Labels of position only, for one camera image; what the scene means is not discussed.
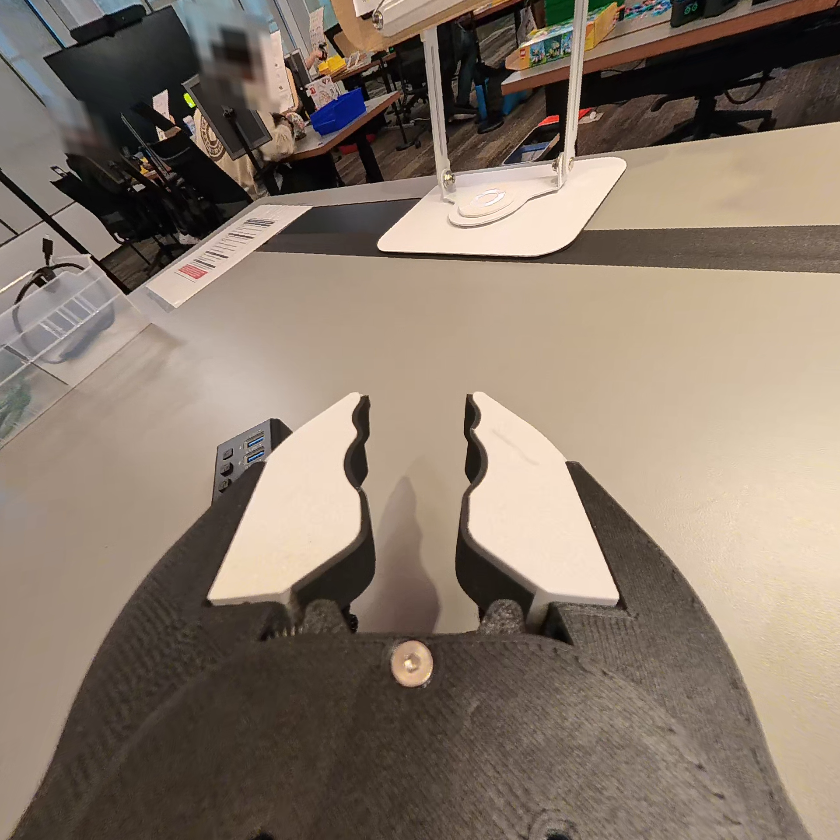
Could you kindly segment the black USB hub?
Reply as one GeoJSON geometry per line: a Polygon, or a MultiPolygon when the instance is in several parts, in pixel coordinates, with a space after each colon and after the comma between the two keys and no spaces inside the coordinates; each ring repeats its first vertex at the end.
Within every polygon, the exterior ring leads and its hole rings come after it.
{"type": "Polygon", "coordinates": [[[247,468],[261,464],[292,431],[278,418],[268,418],[217,447],[212,503],[221,498],[247,468]]]}

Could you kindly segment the black digital clock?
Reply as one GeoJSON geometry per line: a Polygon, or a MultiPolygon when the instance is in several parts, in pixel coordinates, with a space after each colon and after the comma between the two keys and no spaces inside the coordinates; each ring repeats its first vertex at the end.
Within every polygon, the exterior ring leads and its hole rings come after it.
{"type": "Polygon", "coordinates": [[[715,18],[737,6],[739,1],[672,1],[669,25],[683,27],[697,20],[715,18]]]}

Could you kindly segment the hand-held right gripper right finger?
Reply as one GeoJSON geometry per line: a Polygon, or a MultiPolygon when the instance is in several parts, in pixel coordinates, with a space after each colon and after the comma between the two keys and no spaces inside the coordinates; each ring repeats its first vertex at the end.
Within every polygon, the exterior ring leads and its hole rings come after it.
{"type": "Polygon", "coordinates": [[[485,621],[498,602],[525,623],[552,604],[613,609],[621,596],[567,458],[485,392],[465,399],[468,480],[455,571],[485,621]]]}

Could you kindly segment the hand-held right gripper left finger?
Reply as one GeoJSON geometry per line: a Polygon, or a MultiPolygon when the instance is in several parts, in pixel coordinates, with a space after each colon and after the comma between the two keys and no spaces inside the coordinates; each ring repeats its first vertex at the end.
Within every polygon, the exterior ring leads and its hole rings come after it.
{"type": "Polygon", "coordinates": [[[207,600],[272,602],[300,613],[330,601],[347,613],[370,585],[375,544],[365,445],[371,400],[352,392],[268,451],[247,441],[243,469],[257,474],[207,600]]]}

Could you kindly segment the paper sheet with red label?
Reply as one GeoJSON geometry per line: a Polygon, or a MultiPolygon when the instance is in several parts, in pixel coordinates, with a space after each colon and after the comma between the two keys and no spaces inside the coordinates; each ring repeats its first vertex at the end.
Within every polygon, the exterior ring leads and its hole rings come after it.
{"type": "Polygon", "coordinates": [[[253,205],[173,266],[163,269],[144,288],[163,310],[177,309],[310,209],[308,205],[253,205]]]}

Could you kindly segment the wooden desk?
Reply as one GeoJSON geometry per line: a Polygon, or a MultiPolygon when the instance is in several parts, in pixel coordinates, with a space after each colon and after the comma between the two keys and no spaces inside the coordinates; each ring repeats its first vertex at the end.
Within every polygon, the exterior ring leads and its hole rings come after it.
{"type": "Polygon", "coordinates": [[[342,129],[320,135],[310,124],[302,139],[296,141],[292,154],[266,165],[263,175],[269,195],[326,190],[344,186],[334,163],[332,152],[341,144],[354,143],[362,162],[366,181],[381,183],[382,171],[373,153],[366,132],[368,125],[380,117],[398,99],[398,93],[384,94],[364,103],[364,112],[342,129]]]}

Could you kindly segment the colourful toy box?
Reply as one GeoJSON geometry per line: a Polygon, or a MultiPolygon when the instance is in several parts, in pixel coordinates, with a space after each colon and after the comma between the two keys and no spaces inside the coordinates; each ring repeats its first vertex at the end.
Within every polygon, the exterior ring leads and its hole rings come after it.
{"type": "MultiPolygon", "coordinates": [[[[509,67],[529,69],[568,57],[572,52],[574,2],[545,2],[545,19],[548,26],[534,29],[519,48],[518,63],[509,67]]],[[[584,51],[598,46],[612,33],[620,16],[622,5],[618,2],[589,2],[584,32],[584,51]]]]}

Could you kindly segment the blue plastic bin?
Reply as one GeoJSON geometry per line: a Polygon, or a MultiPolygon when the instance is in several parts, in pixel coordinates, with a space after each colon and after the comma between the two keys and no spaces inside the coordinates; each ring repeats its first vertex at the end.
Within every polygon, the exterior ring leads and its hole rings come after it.
{"type": "Polygon", "coordinates": [[[366,100],[362,88],[339,95],[311,114],[313,129],[322,137],[342,131],[366,114],[366,100]]]}

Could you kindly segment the black light stand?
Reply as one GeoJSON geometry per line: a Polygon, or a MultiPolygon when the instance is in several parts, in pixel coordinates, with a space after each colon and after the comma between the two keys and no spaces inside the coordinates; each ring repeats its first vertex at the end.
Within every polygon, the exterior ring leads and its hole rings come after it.
{"type": "Polygon", "coordinates": [[[76,250],[76,252],[81,255],[89,256],[91,261],[104,271],[105,275],[115,283],[116,287],[123,294],[130,294],[131,289],[129,289],[128,286],[126,286],[125,283],[123,283],[121,279],[110,270],[110,268],[106,267],[100,259],[90,253],[78,239],[60,225],[53,216],[49,215],[34,198],[29,196],[25,190],[17,185],[3,170],[1,170],[1,183],[6,189],[8,189],[9,192],[14,194],[19,201],[26,205],[30,211],[32,211],[38,219],[40,219],[41,222],[51,228],[60,238],[64,239],[73,249],[76,250]]]}

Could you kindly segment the black webcam bar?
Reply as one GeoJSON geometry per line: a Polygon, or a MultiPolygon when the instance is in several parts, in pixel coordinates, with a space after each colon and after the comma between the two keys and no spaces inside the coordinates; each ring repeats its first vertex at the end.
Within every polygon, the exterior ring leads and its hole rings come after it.
{"type": "Polygon", "coordinates": [[[134,4],[71,28],[69,33],[76,44],[82,46],[99,39],[113,37],[126,28],[138,25],[145,18],[145,6],[134,4]]]}

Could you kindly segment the clear plastic organizer box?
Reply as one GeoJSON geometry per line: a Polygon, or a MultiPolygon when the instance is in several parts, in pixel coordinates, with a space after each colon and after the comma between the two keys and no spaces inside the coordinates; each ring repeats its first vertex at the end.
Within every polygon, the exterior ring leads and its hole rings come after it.
{"type": "Polygon", "coordinates": [[[90,257],[28,276],[1,316],[1,446],[149,325],[90,257]]]}

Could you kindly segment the long wooden-edged desk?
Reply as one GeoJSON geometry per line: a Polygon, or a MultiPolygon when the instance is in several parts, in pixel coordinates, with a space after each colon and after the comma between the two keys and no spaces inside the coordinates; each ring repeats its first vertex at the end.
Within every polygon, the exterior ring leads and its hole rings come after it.
{"type": "Polygon", "coordinates": [[[651,14],[616,23],[584,53],[581,106],[687,92],[838,55],[836,1],[737,2],[679,27],[651,14]]]}

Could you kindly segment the black computer monitor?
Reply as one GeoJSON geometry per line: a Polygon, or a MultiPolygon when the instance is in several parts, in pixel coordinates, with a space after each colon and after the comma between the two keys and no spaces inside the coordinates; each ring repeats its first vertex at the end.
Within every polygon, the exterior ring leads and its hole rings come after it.
{"type": "Polygon", "coordinates": [[[248,110],[233,94],[203,84],[197,74],[183,82],[185,96],[200,113],[206,133],[212,132],[226,155],[236,161],[267,144],[270,132],[257,111],[248,110]]]}

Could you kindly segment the black wall screen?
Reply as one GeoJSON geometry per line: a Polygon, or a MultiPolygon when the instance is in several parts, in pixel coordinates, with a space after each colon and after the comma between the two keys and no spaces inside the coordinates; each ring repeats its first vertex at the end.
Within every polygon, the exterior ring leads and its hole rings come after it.
{"type": "Polygon", "coordinates": [[[76,100],[102,117],[151,103],[199,71],[193,42],[173,6],[146,12],[141,23],[113,37],[75,42],[45,63],[76,100]]]}

